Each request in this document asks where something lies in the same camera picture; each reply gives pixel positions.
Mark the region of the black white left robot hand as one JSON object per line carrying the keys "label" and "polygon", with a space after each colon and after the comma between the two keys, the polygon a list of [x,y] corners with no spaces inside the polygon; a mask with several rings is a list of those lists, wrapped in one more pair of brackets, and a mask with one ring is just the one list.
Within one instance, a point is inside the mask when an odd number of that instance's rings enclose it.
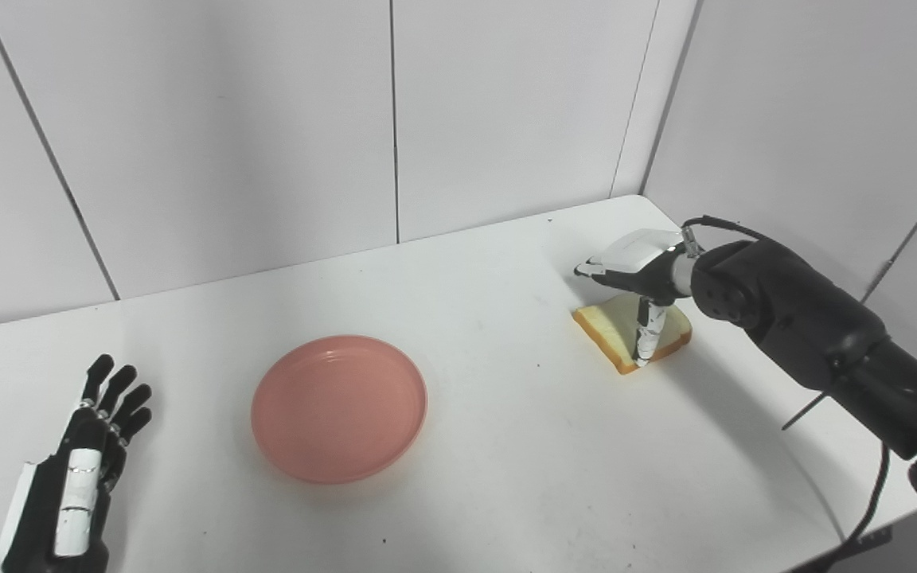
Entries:
{"label": "black white left robot hand", "polygon": [[105,572],[104,529],[130,441],[152,418],[152,388],[103,354],[53,454],[26,463],[0,536],[2,572]]}

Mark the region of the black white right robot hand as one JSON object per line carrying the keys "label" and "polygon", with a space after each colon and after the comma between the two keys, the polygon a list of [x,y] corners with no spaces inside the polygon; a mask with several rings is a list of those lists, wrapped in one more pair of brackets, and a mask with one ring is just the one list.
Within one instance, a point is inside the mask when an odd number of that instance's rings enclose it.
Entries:
{"label": "black white right robot hand", "polygon": [[588,277],[619,294],[576,309],[572,319],[618,373],[631,373],[690,341],[691,323],[674,304],[692,296],[693,266],[680,232],[631,232],[576,265],[576,276]]}

